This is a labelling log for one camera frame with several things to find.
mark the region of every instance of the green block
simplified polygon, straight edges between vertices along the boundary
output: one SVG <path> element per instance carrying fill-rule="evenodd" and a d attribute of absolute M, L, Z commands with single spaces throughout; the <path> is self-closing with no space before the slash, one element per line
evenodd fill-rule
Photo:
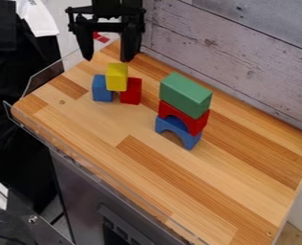
<path fill-rule="evenodd" d="M 172 73 L 161 83 L 160 98 L 191 118 L 199 119 L 210 106 L 212 92 L 178 73 Z"/>

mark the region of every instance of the black cloth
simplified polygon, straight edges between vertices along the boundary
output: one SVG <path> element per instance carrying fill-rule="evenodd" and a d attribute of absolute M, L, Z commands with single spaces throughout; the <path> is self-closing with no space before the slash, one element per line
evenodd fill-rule
<path fill-rule="evenodd" d="M 0 210 L 0 245 L 36 245 L 36 243 L 24 221 Z"/>
<path fill-rule="evenodd" d="M 60 52 L 55 36 L 35 38 L 25 20 L 13 18 L 10 6 L 0 7 L 0 181 L 32 200 L 40 212 L 55 196 L 49 152 L 8 119 L 3 100 L 18 101 L 30 76 L 59 60 Z M 54 76 L 61 72 L 60 67 Z"/>

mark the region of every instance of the yellow cube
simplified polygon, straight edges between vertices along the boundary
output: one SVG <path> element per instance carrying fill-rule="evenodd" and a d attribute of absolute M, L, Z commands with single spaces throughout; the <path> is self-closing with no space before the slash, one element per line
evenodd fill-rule
<path fill-rule="evenodd" d="M 128 66 L 125 63 L 110 63 L 106 73 L 107 90 L 126 91 Z"/>

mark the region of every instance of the wooden table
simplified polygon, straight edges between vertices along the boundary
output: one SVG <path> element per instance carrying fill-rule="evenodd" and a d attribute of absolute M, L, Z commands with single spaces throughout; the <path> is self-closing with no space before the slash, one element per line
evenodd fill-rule
<path fill-rule="evenodd" d="M 160 81 L 175 71 L 168 65 L 144 54 L 129 63 L 143 79 L 139 106 L 92 101 L 94 74 L 118 57 L 115 43 L 17 102 L 27 118 L 12 114 L 186 239 L 271 244 L 302 186 L 302 131 L 202 83 L 212 113 L 187 151 L 154 131 Z"/>

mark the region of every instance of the toy block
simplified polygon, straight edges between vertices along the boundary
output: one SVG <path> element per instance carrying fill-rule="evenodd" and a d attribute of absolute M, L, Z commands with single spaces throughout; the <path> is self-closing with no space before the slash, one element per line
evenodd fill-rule
<path fill-rule="evenodd" d="M 195 120 L 163 100 L 159 103 L 159 117 L 162 119 L 166 119 L 168 116 L 179 118 L 185 123 L 188 133 L 192 136 L 196 136 L 205 128 L 209 113 L 210 110 L 207 110 L 199 119 Z"/>
<path fill-rule="evenodd" d="M 175 133 L 181 138 L 183 145 L 186 149 L 193 149 L 193 147 L 201 140 L 202 131 L 192 136 L 187 132 L 185 124 L 174 116 L 162 119 L 161 117 L 156 118 L 156 132 L 161 134 L 163 131 L 168 130 Z"/>
<path fill-rule="evenodd" d="M 106 73 L 107 90 L 127 90 L 128 66 L 125 63 L 110 63 Z"/>
<path fill-rule="evenodd" d="M 160 98 L 191 118 L 199 119 L 210 106 L 212 92 L 178 73 L 172 73 L 161 83 Z"/>
<path fill-rule="evenodd" d="M 142 81 L 140 78 L 128 78 L 127 91 L 120 92 L 120 102 L 140 104 Z"/>
<path fill-rule="evenodd" d="M 92 84 L 92 94 L 94 101 L 113 101 L 114 92 L 106 89 L 106 79 L 104 75 L 95 75 Z"/>

